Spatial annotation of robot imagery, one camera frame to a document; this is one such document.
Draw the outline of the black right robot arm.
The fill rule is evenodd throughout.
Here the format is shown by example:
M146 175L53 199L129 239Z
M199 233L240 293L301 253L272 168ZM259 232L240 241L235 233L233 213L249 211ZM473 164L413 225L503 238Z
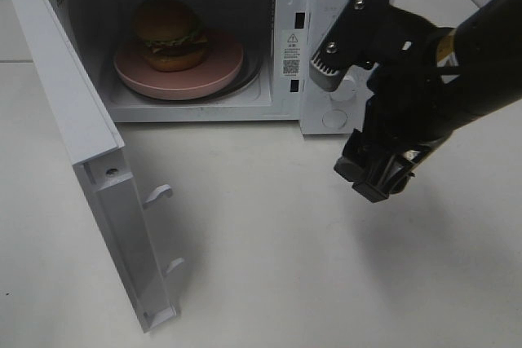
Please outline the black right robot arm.
M521 0L443 28L390 0L350 0L339 50L370 70L363 125L335 171L371 202L402 192L452 133L521 98Z

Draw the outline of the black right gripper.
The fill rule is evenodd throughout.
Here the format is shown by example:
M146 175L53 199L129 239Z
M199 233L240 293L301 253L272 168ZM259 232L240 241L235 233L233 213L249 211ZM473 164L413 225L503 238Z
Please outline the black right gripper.
M441 84L436 50L453 29L394 7L354 0L360 52L352 66L371 70L362 130L354 129L334 171L371 203L402 192L413 170L446 139L422 129Z

